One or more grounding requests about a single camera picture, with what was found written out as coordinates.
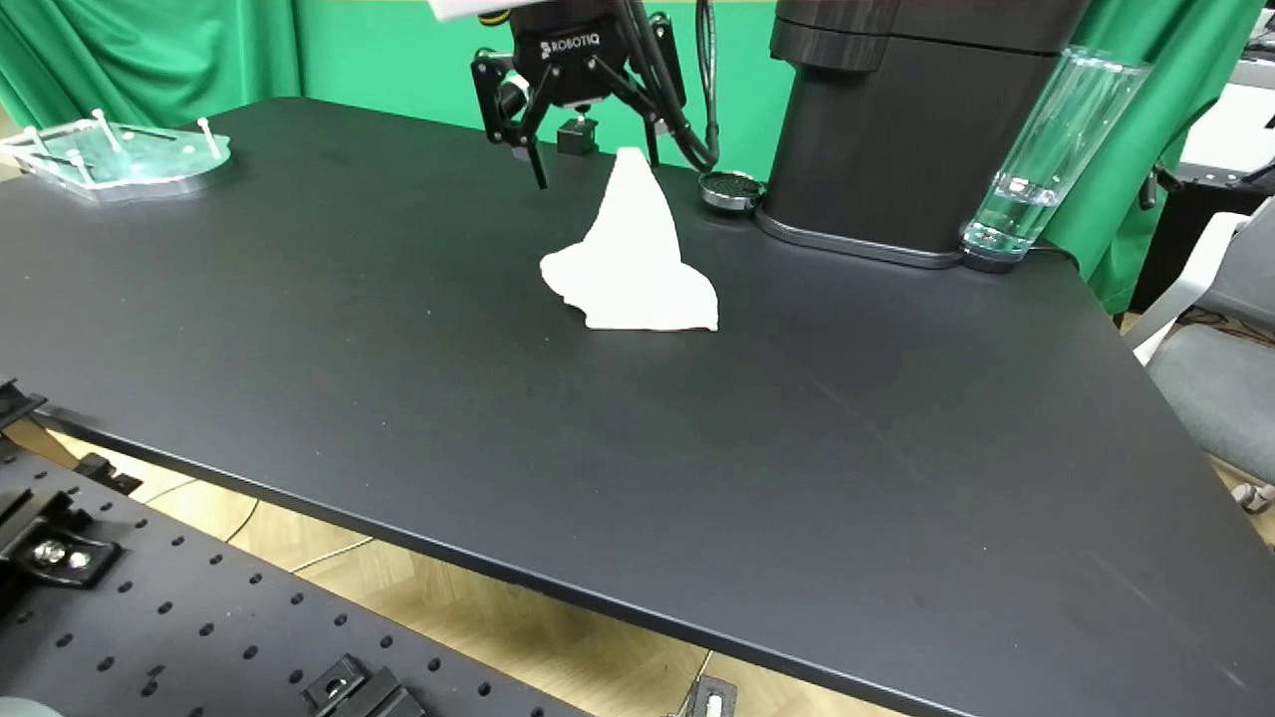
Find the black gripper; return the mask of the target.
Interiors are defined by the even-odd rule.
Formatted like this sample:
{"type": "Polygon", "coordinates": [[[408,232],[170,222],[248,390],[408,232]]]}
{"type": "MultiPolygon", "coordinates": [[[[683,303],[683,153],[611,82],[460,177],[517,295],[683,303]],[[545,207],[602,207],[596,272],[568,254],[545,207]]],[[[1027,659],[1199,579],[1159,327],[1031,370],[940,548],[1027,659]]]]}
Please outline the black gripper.
{"type": "Polygon", "coordinates": [[[482,13],[509,48],[477,48],[471,81],[495,142],[527,142],[533,187],[545,190],[538,122],[550,106],[622,101],[643,121],[684,106],[669,19],[643,0],[527,0],[482,13]]]}

